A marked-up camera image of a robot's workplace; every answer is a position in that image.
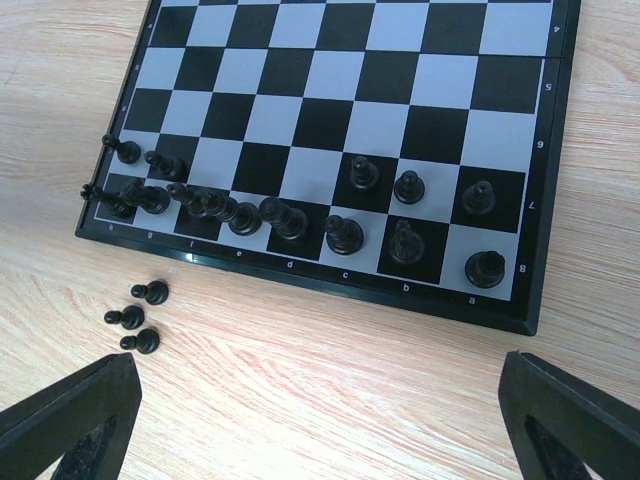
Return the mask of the black chess king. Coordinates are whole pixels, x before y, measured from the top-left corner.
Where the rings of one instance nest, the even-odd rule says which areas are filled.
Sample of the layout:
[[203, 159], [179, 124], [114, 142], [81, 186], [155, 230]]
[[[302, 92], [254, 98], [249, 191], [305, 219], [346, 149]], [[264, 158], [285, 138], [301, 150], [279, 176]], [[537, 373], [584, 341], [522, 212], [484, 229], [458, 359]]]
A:
[[250, 236], [261, 227], [260, 214], [253, 204], [239, 203], [222, 191], [204, 193], [201, 203], [207, 213], [222, 223], [228, 223], [229, 229], [235, 235]]

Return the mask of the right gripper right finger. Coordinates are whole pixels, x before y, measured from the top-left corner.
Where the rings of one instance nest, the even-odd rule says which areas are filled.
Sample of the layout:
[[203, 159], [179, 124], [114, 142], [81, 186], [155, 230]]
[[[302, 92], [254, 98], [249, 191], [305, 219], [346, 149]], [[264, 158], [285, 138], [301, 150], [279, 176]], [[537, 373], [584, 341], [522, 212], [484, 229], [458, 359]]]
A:
[[639, 477], [639, 410], [540, 357], [506, 355], [498, 398], [525, 479]]

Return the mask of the black chess queen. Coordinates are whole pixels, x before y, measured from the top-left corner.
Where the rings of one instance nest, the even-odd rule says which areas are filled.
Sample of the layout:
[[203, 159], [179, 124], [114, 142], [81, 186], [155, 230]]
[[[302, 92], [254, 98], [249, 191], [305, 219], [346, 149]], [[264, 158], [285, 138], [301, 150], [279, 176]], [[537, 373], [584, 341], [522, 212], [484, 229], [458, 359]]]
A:
[[279, 198], [268, 197], [262, 200], [259, 205], [259, 215], [284, 240], [301, 239], [307, 231], [306, 214], [298, 208], [290, 207]]

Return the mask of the black chess bishop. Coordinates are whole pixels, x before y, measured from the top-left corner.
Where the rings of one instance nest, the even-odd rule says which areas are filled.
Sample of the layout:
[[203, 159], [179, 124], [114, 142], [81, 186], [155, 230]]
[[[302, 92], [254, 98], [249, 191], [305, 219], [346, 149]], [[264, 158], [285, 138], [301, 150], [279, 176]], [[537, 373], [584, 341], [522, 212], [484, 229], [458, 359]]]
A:
[[324, 221], [324, 231], [329, 248], [338, 255], [351, 255], [364, 244], [364, 233], [359, 223], [330, 215]]

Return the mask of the black pawn bottom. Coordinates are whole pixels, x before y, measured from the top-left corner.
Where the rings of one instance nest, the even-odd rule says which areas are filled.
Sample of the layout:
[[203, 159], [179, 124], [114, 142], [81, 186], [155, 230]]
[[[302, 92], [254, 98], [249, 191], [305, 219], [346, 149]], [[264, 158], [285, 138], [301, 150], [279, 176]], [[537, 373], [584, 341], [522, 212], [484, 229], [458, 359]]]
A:
[[101, 142], [104, 147], [113, 150], [118, 160], [124, 164], [131, 165], [140, 159], [141, 148], [134, 141], [121, 141], [115, 135], [107, 133], [102, 136]]

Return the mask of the black pawn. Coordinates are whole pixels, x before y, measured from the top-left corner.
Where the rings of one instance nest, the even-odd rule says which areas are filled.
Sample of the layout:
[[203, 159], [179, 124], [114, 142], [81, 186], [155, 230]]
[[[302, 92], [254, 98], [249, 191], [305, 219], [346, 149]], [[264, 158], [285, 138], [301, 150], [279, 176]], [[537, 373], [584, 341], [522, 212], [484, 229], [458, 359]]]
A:
[[351, 162], [350, 182], [359, 191], [370, 190], [379, 180], [379, 171], [375, 164], [365, 156], [356, 156]]
[[147, 151], [144, 160], [156, 168], [165, 180], [183, 182], [187, 173], [187, 167], [183, 160], [175, 156], [165, 156], [157, 151]]
[[104, 321], [110, 325], [121, 325], [125, 330], [139, 328], [145, 320], [144, 310], [137, 305], [129, 305], [122, 310], [110, 310], [104, 314]]
[[406, 205], [419, 202], [425, 194], [424, 181], [414, 170], [406, 170], [394, 183], [395, 198]]
[[141, 354], [151, 354], [160, 345], [160, 335], [156, 330], [147, 328], [136, 335], [122, 337], [119, 345], [126, 351], [136, 350]]
[[140, 159], [141, 148], [134, 141], [121, 141], [115, 135], [107, 133], [102, 136], [101, 142], [104, 147], [113, 150], [118, 160], [124, 164], [131, 165]]
[[462, 207], [470, 215], [483, 216], [490, 213], [496, 202], [492, 184], [480, 180], [468, 187], [462, 194]]
[[130, 293], [134, 298], [143, 299], [150, 305], [160, 305], [169, 296], [168, 285], [161, 280], [154, 280], [148, 284], [135, 284]]

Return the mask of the black knight piece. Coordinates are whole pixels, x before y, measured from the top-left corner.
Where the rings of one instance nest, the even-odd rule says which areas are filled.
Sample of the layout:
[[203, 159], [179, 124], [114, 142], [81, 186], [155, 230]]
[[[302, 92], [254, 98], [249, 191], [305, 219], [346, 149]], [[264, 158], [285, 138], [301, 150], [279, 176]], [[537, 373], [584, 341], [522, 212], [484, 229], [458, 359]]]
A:
[[399, 220], [390, 240], [389, 254], [392, 260], [400, 265], [415, 264], [423, 257], [424, 251], [422, 236], [412, 229], [407, 220]]

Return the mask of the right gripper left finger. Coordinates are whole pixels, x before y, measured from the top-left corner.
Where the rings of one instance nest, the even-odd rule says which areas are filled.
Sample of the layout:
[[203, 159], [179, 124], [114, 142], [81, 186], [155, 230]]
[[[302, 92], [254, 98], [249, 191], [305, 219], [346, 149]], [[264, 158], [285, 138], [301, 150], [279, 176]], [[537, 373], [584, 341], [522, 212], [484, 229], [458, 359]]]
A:
[[134, 357], [110, 354], [1, 412], [1, 477], [116, 479], [142, 392]]

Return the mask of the black rook piece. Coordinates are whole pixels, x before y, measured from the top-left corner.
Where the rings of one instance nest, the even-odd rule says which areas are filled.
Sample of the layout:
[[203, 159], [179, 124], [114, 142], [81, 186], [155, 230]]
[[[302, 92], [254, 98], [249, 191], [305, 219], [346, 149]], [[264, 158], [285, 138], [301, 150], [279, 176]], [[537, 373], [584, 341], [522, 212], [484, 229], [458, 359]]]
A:
[[134, 215], [134, 208], [124, 202], [118, 195], [105, 192], [95, 184], [84, 184], [80, 191], [80, 196], [86, 201], [98, 201], [105, 205], [111, 215], [119, 218], [131, 218]]

